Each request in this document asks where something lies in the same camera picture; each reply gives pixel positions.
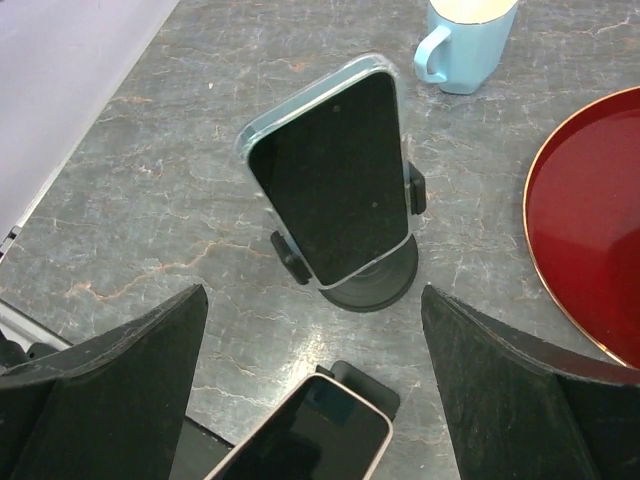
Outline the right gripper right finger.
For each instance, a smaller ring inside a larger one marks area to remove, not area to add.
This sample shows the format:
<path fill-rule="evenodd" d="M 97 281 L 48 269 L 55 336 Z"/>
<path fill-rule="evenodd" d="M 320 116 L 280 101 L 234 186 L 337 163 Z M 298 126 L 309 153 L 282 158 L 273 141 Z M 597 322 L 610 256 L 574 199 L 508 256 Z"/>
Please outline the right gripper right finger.
<path fill-rule="evenodd" d="M 636 479 L 639 372 L 428 285 L 424 336 L 463 479 Z"/>

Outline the black folding phone stand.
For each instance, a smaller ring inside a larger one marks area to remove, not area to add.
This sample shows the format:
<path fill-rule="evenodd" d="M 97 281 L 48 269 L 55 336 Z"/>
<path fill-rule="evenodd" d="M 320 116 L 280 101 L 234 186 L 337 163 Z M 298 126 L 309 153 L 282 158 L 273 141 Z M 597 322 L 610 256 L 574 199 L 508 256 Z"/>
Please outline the black folding phone stand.
<path fill-rule="evenodd" d="M 318 366 L 314 372 L 325 373 L 361 395 L 393 422 L 400 406 L 400 398 L 391 388 L 345 361 L 337 361 L 330 368 Z M 208 479 L 206 475 L 236 445 L 186 418 L 170 476 L 173 479 Z"/>

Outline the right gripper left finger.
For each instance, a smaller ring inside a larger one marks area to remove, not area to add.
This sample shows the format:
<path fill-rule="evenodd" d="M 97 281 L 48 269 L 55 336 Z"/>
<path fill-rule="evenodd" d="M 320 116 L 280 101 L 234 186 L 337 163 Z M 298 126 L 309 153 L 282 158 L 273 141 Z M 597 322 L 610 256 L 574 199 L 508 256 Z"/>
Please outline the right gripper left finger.
<path fill-rule="evenodd" d="M 1 375 L 4 479 L 166 479 L 208 298 L 192 285 L 148 313 Z"/>

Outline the dark phone with grey case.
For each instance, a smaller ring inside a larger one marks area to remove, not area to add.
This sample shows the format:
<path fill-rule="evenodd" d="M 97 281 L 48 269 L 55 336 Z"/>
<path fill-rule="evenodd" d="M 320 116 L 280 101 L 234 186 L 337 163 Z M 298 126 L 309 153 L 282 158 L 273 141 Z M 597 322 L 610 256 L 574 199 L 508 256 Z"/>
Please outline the dark phone with grey case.
<path fill-rule="evenodd" d="M 409 240 L 401 103 L 396 66 L 369 53 L 238 134 L 236 154 L 321 289 L 345 283 Z"/>

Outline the black round-base phone holder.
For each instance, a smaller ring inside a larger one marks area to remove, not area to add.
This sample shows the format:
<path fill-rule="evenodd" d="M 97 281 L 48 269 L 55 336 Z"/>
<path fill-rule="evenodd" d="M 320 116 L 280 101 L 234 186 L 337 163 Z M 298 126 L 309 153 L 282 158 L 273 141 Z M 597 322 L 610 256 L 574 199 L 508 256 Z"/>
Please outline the black round-base phone holder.
<path fill-rule="evenodd" d="M 418 269 L 409 218 L 426 208 L 424 178 L 401 140 L 277 134 L 251 167 L 282 225 L 271 236 L 281 263 L 348 311 L 382 310 L 401 299 Z"/>

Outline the phone with beige case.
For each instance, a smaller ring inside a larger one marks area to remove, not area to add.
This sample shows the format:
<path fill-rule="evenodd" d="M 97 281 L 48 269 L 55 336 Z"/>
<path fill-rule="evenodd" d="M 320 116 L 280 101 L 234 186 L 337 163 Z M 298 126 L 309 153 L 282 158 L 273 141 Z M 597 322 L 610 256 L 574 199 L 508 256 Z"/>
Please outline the phone with beige case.
<path fill-rule="evenodd" d="M 329 375 L 314 372 L 207 475 L 208 479 L 369 479 L 391 420 Z"/>

